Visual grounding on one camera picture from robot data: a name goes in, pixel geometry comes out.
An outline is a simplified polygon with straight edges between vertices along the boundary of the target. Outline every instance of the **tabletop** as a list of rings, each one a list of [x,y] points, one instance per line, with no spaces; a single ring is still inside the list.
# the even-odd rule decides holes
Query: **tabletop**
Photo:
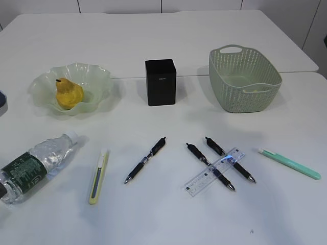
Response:
[[[13,74],[15,80],[20,76]],[[8,111],[0,117],[0,167],[35,144],[73,129],[78,148],[57,176],[39,183],[22,204],[0,206],[3,244],[323,244],[327,226],[324,163],[327,81],[314,72],[283,73],[267,109],[224,111],[208,76],[178,77],[176,104],[149,107],[146,82],[114,79],[113,93],[97,111],[74,117],[35,107],[29,83],[4,83]],[[166,146],[127,185],[124,179],[161,137]],[[204,143],[246,153],[235,169],[192,198],[183,185],[205,166],[186,148],[195,144],[209,161],[218,156]],[[101,147],[109,161],[99,202],[88,204]],[[322,176],[313,180],[257,153],[268,148]]]
[[[137,78],[146,60],[173,59],[178,76],[207,75],[209,52],[228,44],[259,50],[279,72],[318,70],[259,10],[24,14],[0,33],[0,66],[44,72],[80,62]]]

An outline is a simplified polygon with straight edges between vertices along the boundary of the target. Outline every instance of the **pen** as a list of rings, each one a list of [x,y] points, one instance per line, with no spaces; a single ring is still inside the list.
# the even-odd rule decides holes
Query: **pen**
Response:
[[[225,151],[219,146],[217,145],[211,138],[207,138],[206,137],[206,144],[213,149],[219,156],[225,156],[226,153]],[[234,163],[234,168],[241,173],[241,175],[243,175],[246,179],[248,179],[249,181],[256,183],[254,177],[252,177],[252,175],[246,171],[244,169],[244,167],[242,167],[238,162]]]
[[[206,157],[196,148],[195,145],[193,144],[188,144],[186,143],[186,145],[188,146],[188,149],[201,161],[203,162],[205,165],[207,165],[207,167],[211,170],[211,172],[213,172],[213,174],[224,184],[224,186],[226,186],[227,188],[229,188],[230,190],[236,191],[235,187],[231,184],[231,182],[225,178],[225,176],[222,175],[222,173],[216,169],[215,166],[213,166],[207,159]]]
[[[129,175],[127,176],[127,178],[124,181],[124,184],[127,184],[128,182],[130,182],[136,175],[137,173],[144,167],[144,165],[149,161],[149,159],[151,157],[153,157],[155,154],[157,154],[157,152],[164,147],[164,145],[166,144],[165,138],[161,138],[157,144],[155,144],[155,146],[151,149],[150,153],[144,157],[141,162],[139,162],[139,164],[132,170],[132,172],[129,173]]]
[[[309,169],[308,167],[305,167],[301,164],[298,164],[297,162],[294,162],[286,157],[283,157],[282,155],[279,155],[275,152],[266,150],[266,149],[259,149],[258,150],[259,153],[261,153],[262,155],[269,157],[272,160],[275,160],[287,167],[290,167],[296,171],[299,171],[300,173],[307,175],[315,180],[320,180],[321,179],[321,175],[319,173],[317,173],[316,171],[313,171],[312,169]]]
[[[108,162],[108,150],[101,149],[101,153],[98,159],[96,174],[94,176],[91,193],[88,200],[90,204],[95,204],[98,202],[107,162]]]

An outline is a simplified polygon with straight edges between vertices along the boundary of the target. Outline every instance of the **plastic basket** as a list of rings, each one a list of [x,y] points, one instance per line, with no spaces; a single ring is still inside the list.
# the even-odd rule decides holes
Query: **plastic basket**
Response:
[[[228,47],[237,53],[222,53]],[[232,113],[264,110],[276,96],[282,78],[259,51],[239,45],[212,50],[209,56],[211,86],[221,107]]]

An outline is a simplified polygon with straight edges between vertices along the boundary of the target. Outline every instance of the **white wall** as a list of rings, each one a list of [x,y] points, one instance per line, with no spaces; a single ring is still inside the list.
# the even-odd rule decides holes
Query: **white wall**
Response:
[[[160,13],[161,0],[79,0],[82,13]]]
[[[162,0],[162,12],[240,9],[242,0]]]
[[[327,47],[323,40],[327,36],[327,0],[321,0],[303,51],[317,63],[319,73],[327,78]]]
[[[20,14],[78,12],[77,0],[0,0],[0,23],[3,28]]]
[[[243,0],[242,9],[260,9],[300,48],[319,0]]]

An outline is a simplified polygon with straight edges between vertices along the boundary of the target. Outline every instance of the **pear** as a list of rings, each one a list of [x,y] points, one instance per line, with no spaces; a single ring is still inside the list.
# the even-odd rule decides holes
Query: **pear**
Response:
[[[69,110],[83,100],[84,92],[80,85],[71,82],[66,78],[56,79],[58,104]]]

